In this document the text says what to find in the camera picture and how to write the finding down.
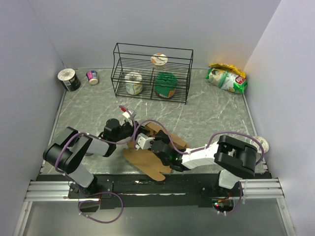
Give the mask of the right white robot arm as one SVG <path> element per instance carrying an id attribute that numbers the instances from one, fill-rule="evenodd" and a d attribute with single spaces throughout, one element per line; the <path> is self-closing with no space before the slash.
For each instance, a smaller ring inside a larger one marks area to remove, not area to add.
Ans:
<path id="1" fill-rule="evenodd" d="M 162 164 L 178 172 L 212 164 L 222 167 L 215 184 L 215 190 L 221 196 L 231 192 L 240 180 L 254 177 L 256 165 L 269 148 L 258 137 L 234 131 L 217 132 L 208 144 L 199 148 L 178 149 L 165 132 L 153 138 L 150 144 L 149 150 Z"/>

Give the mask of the brown cardboard box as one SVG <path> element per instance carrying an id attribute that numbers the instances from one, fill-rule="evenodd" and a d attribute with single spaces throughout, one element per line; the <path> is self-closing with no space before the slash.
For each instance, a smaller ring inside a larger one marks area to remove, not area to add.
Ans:
<path id="1" fill-rule="evenodd" d="M 155 181 L 164 181 L 165 175 L 172 170 L 185 170 L 179 163 L 180 154 L 176 150 L 184 152 L 189 144 L 173 133 L 168 136 L 161 126 L 153 122 L 147 123 L 144 128 L 147 133 L 136 138 L 138 145 L 140 141 L 145 141 L 144 147 L 135 148 L 130 141 L 128 148 L 122 151 L 124 159 Z"/>

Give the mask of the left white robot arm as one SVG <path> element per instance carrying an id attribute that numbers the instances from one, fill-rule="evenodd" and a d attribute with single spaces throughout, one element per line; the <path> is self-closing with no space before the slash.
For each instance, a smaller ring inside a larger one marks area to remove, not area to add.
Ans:
<path id="1" fill-rule="evenodd" d="M 97 193 L 97 177 L 81 163 L 86 153 L 109 157 L 117 145 L 127 143 L 137 126 L 136 121 L 124 121 L 123 124 L 111 118 L 104 130 L 94 136 L 67 127 L 45 149 L 43 159 L 55 167 L 55 170 L 76 183 L 80 192 L 87 198 Z"/>

